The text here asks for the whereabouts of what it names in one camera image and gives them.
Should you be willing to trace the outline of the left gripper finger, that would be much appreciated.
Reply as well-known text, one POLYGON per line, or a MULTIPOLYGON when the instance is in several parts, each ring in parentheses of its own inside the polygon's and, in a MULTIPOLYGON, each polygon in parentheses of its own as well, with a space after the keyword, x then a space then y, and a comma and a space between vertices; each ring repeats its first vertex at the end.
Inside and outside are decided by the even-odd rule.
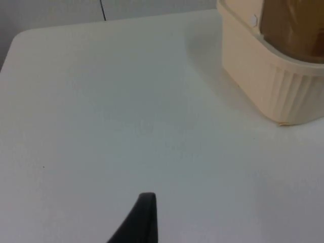
POLYGON ((155 193, 139 194, 129 214, 108 242, 158 243, 155 193))

